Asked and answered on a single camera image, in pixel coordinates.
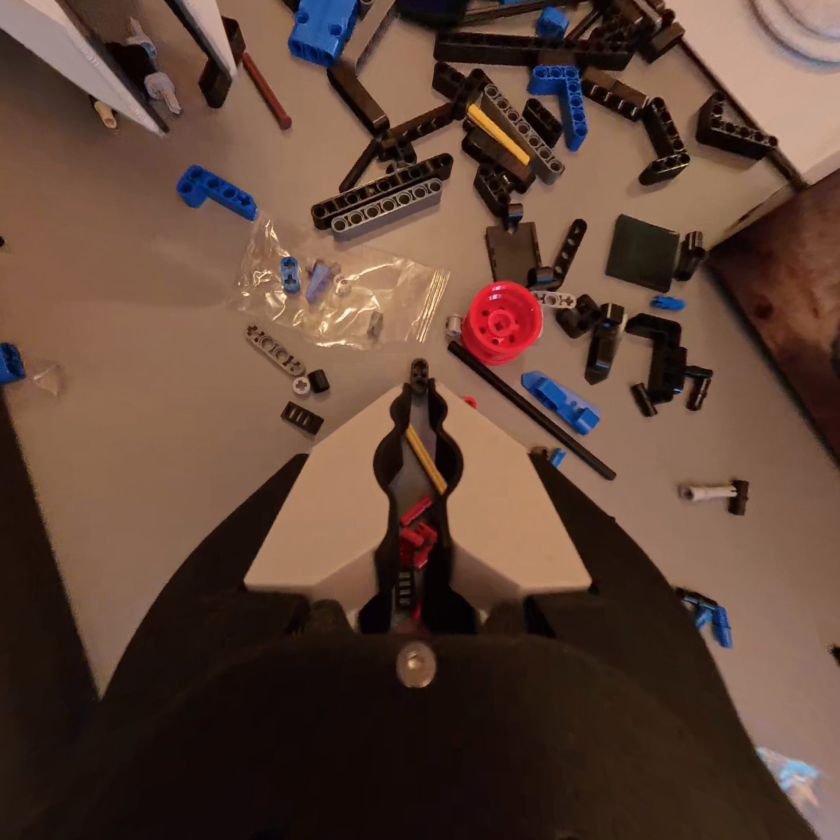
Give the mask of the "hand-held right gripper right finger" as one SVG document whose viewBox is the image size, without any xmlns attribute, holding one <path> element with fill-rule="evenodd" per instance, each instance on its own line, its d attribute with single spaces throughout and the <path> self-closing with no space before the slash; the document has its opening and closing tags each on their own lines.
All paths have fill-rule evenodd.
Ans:
<svg viewBox="0 0 840 840">
<path fill-rule="evenodd" d="M 592 577 L 529 452 L 439 381 L 427 390 L 435 465 L 437 544 L 423 583 L 423 622 L 473 634 L 478 612 L 533 595 L 585 593 Z"/>
</svg>

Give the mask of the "black and grey brick assembly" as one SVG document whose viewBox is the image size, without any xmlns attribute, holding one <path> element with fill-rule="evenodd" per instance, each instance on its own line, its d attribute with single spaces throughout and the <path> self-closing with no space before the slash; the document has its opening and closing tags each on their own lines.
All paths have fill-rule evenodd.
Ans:
<svg viewBox="0 0 840 840">
<path fill-rule="evenodd" d="M 182 116 L 174 82 L 164 72 L 156 44 L 136 16 L 128 18 L 122 40 L 111 40 L 103 46 L 156 114 L 176 119 Z"/>
</svg>

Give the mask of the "dark grey thin liftarm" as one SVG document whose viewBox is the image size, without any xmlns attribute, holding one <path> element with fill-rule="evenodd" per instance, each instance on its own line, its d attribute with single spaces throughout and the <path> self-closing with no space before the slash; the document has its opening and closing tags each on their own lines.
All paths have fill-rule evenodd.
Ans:
<svg viewBox="0 0 840 840">
<path fill-rule="evenodd" d="M 293 378 L 306 375 L 307 367 L 290 353 L 276 339 L 255 324 L 247 326 L 245 336 L 248 343 L 257 349 L 275 366 Z"/>
</svg>

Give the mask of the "grey desk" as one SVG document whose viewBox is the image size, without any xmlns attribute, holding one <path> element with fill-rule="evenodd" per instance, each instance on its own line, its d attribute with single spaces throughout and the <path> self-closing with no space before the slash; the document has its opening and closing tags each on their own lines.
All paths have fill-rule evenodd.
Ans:
<svg viewBox="0 0 840 840">
<path fill-rule="evenodd" d="M 293 59 L 282 2 L 220 2 L 292 119 L 281 131 L 245 77 L 226 104 L 197 89 L 203 53 L 161 2 L 140 13 L 184 108 L 165 136 L 106 129 L 87 96 L 2 38 L 2 334 L 61 365 L 55 398 L 17 395 L 35 474 L 88 661 L 107 684 L 176 565 L 306 440 L 279 419 L 282 375 L 244 340 L 230 304 L 245 220 L 175 195 L 189 164 L 242 186 L 277 221 L 310 229 L 366 140 L 325 71 Z M 564 474 L 678 585 L 728 609 L 734 647 L 713 655 L 760 746 L 838 783 L 838 469 L 706 266 L 675 285 L 706 404 L 652 418 L 630 386 L 645 341 L 622 341 L 609 378 L 583 380 L 586 342 L 552 322 L 528 358 L 602 411 L 587 446 L 616 473 L 568 457 Z M 745 515 L 677 487 L 750 483 Z"/>
</svg>

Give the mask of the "brown axle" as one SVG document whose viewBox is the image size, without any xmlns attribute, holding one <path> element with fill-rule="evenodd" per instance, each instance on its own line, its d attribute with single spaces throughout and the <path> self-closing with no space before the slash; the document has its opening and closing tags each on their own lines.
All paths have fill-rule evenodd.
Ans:
<svg viewBox="0 0 840 840">
<path fill-rule="evenodd" d="M 267 106 L 268 110 L 276 120 L 281 131 L 288 131 L 291 128 L 292 120 L 287 111 L 283 108 L 277 95 L 271 88 L 268 81 L 258 69 L 256 63 L 250 56 L 249 52 L 245 50 L 242 54 L 242 66 L 246 74 L 251 79 L 257 92 Z"/>
</svg>

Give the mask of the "pile of small connector pieces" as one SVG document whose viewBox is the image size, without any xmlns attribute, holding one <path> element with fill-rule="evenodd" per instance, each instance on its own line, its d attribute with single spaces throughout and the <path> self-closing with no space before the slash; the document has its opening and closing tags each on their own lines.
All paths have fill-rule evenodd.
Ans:
<svg viewBox="0 0 840 840">
<path fill-rule="evenodd" d="M 424 568 L 428 555 L 436 543 L 437 531 L 421 520 L 425 511 L 431 507 L 432 501 L 430 496 L 426 496 L 400 519 L 402 526 L 400 557 L 401 565 L 405 568 L 412 570 Z M 680 587 L 675 591 L 682 602 L 692 606 L 695 626 L 701 629 L 710 623 L 717 643 L 723 648 L 732 648 L 732 631 L 726 609 L 694 591 Z"/>
</svg>

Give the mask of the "black grille tile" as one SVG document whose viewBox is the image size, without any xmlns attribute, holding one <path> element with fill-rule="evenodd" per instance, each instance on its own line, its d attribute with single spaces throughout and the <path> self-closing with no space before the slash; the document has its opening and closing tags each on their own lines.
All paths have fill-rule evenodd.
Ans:
<svg viewBox="0 0 840 840">
<path fill-rule="evenodd" d="M 324 423 L 323 418 L 307 408 L 289 401 L 280 413 L 283 421 L 310 437 L 316 437 Z"/>
</svg>

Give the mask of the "blue flat panel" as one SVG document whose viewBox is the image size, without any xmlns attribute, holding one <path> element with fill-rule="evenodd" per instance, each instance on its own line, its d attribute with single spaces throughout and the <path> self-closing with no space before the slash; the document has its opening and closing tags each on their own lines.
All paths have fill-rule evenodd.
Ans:
<svg viewBox="0 0 840 840">
<path fill-rule="evenodd" d="M 290 53 L 330 68 L 340 57 L 357 17 L 357 1 L 299 1 L 287 42 Z"/>
</svg>

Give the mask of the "yellow axle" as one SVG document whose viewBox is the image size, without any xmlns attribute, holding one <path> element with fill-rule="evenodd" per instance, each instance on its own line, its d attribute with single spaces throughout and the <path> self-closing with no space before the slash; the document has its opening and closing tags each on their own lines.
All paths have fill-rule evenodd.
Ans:
<svg viewBox="0 0 840 840">
<path fill-rule="evenodd" d="M 425 444 L 411 423 L 409 423 L 406 428 L 405 439 L 410 449 L 413 451 L 419 465 L 422 467 L 426 476 L 435 488 L 437 494 L 442 497 L 448 489 L 448 483 L 439 471 L 434 458 L 429 454 Z"/>
</svg>

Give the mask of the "black short axle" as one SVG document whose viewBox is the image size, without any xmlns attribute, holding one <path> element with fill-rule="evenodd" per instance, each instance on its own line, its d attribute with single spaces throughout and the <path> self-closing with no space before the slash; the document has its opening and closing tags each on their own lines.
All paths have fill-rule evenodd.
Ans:
<svg viewBox="0 0 840 840">
<path fill-rule="evenodd" d="M 370 165 L 377 159 L 381 148 L 382 140 L 378 137 L 373 138 L 368 143 L 359 158 L 351 166 L 349 173 L 341 181 L 339 193 L 346 193 L 358 184 Z"/>
</svg>

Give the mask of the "black short beam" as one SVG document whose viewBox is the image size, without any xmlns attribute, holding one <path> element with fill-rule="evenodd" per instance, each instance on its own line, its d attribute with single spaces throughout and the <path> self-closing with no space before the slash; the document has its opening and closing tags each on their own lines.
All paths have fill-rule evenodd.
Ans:
<svg viewBox="0 0 840 840">
<path fill-rule="evenodd" d="M 376 160 L 384 165 L 386 174 L 393 174 L 414 165 L 417 154 L 410 141 L 387 138 L 380 142 Z"/>
<path fill-rule="evenodd" d="M 542 142 L 553 150 L 562 135 L 561 121 L 534 97 L 526 100 L 521 115 Z"/>
</svg>

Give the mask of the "black square panel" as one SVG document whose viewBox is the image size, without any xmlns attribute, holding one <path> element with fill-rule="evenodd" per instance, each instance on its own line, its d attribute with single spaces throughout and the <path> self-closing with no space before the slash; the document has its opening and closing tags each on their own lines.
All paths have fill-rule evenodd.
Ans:
<svg viewBox="0 0 840 840">
<path fill-rule="evenodd" d="M 605 274 L 667 294 L 674 279 L 679 232 L 620 214 L 616 218 Z"/>
</svg>

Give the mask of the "black thick beam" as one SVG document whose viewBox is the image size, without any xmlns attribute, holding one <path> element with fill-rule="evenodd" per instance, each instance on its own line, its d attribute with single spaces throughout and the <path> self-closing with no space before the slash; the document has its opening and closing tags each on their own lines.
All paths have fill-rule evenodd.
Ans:
<svg viewBox="0 0 840 840">
<path fill-rule="evenodd" d="M 479 164 L 474 188 L 494 217 L 505 219 L 509 213 L 511 194 L 524 194 L 530 187 L 529 178 L 522 180 L 500 164 Z"/>
</svg>

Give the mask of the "blue angled beam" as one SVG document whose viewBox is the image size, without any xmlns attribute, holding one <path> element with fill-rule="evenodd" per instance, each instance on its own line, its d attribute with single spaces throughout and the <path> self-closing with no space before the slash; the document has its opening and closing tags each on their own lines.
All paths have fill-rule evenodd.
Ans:
<svg viewBox="0 0 840 840">
<path fill-rule="evenodd" d="M 528 91 L 554 95 L 560 105 L 563 141 L 568 150 L 580 149 L 589 132 L 585 116 L 581 73 L 577 65 L 537 65 L 531 71 Z"/>
</svg>

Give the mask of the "black stubby beam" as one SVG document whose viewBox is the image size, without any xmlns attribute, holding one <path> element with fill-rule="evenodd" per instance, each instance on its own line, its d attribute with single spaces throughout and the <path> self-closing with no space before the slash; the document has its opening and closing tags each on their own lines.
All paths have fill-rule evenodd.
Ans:
<svg viewBox="0 0 840 840">
<path fill-rule="evenodd" d="M 581 76 L 581 88 L 588 99 L 631 122 L 643 117 L 648 103 L 647 94 L 591 66 Z"/>
</svg>

